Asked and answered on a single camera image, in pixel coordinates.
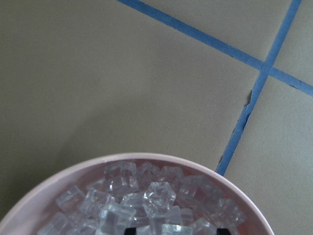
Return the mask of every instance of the pile of clear cubes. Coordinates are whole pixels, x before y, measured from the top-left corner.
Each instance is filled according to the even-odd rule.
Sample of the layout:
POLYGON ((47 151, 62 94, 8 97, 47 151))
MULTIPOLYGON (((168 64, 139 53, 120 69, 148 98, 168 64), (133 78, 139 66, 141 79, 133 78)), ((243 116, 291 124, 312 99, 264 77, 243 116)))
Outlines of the pile of clear cubes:
POLYGON ((205 175, 184 176, 178 166, 118 161, 86 189, 73 185, 56 199, 60 208, 37 235, 216 235, 245 216, 205 175))

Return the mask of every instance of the pink bowl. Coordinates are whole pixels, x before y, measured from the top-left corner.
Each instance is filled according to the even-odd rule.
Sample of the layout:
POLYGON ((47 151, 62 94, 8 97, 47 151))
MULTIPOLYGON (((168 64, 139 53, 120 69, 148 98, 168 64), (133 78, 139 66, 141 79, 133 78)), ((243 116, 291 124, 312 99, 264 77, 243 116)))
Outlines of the pink bowl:
POLYGON ((177 165, 185 175, 205 174, 218 185, 227 198, 236 202, 247 220, 238 228, 241 235, 274 235, 268 222, 253 202, 235 185, 216 172, 197 163, 173 156, 154 153, 124 153, 92 159, 69 167, 43 181, 25 195, 0 223, 0 235, 32 235, 58 211, 55 198, 71 185, 79 188, 100 178, 108 162, 133 160, 151 161, 158 166, 177 165))

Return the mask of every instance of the blue tape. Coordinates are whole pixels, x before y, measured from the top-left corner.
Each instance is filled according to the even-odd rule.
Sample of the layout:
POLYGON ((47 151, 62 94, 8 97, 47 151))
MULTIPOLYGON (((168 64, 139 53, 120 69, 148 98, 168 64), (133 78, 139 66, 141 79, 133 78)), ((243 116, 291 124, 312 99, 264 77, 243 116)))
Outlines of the blue tape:
POLYGON ((313 86, 285 73, 276 68, 272 68, 270 71, 270 76, 277 78, 278 80, 287 83, 290 86, 297 88, 298 90, 313 96, 313 86))
POLYGON ((220 175, 224 175, 226 172, 226 169, 229 165, 229 162, 237 148, 237 145, 239 143, 239 140, 243 134, 244 128, 246 126, 246 123, 250 117, 251 112, 253 111, 253 108, 261 94, 261 91, 264 87, 264 84, 268 78, 268 75, 270 74, 272 70, 272 67, 274 65, 274 62, 277 58, 277 55, 284 43, 284 40, 286 38, 286 35, 290 29, 291 23, 295 17, 295 14, 300 6, 301 0, 293 0, 289 6, 288 12, 286 13, 286 16, 280 26, 280 29, 276 35, 276 38, 274 40, 274 43, 268 53, 268 56, 266 58, 266 61, 264 62, 261 71, 259 73, 259 77, 257 78, 253 88, 252 88, 252 95, 250 99, 250 103, 244 107, 240 118, 237 122, 237 125, 235 127, 235 130, 226 146, 226 149, 223 153, 222 160, 219 163, 218 167, 216 168, 216 172, 220 175))
POLYGON ((118 1, 178 30, 179 32, 182 32, 231 57, 234 57, 235 59, 240 60, 241 62, 247 65, 250 65, 258 70, 260 70, 262 67, 263 62, 254 58, 253 56, 248 55, 244 53, 243 51, 231 45, 228 45, 222 42, 221 40, 218 40, 182 21, 179 21, 173 18, 172 16, 169 16, 141 1, 138 1, 138 0, 118 0, 118 1))

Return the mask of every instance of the tiled floor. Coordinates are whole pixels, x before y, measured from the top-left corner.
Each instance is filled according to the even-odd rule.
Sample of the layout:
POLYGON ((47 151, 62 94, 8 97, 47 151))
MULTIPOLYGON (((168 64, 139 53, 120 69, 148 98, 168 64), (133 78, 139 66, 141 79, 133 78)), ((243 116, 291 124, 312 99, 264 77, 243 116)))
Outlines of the tiled floor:
POLYGON ((60 169, 147 151, 226 171, 275 234, 309 234, 311 2, 145 3, 0 3, 0 218, 60 169))

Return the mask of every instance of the bowl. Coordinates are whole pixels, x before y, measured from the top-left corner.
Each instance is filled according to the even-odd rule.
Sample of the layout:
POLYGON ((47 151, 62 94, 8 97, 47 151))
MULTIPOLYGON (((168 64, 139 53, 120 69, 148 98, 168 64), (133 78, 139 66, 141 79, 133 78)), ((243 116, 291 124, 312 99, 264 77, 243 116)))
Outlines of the bowl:
POLYGON ((145 161, 162 167, 180 166, 185 175, 204 174, 232 199, 247 219, 238 227, 241 235, 274 235, 265 217, 254 203, 234 184, 216 172, 192 161, 155 153, 123 153, 95 158, 71 166, 43 181, 25 195, 0 222, 0 235, 33 235, 59 211, 54 200, 73 184, 85 188, 90 182, 103 176, 107 163, 132 160, 145 161))

